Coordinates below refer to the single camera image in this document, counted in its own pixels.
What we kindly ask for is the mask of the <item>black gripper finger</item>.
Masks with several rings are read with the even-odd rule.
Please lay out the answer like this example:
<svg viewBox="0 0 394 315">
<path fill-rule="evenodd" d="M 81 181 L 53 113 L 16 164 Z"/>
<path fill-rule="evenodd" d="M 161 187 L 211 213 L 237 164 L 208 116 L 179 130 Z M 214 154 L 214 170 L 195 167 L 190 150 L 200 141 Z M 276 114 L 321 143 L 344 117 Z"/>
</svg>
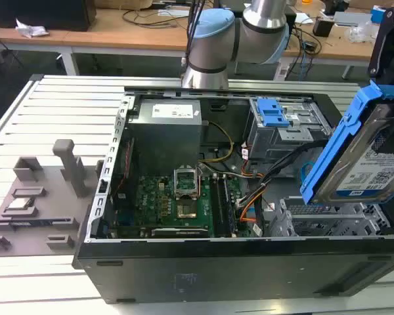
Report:
<svg viewBox="0 0 394 315">
<path fill-rule="evenodd" d="M 394 8 L 383 14 L 368 66 L 370 78 L 394 78 Z"/>
</svg>

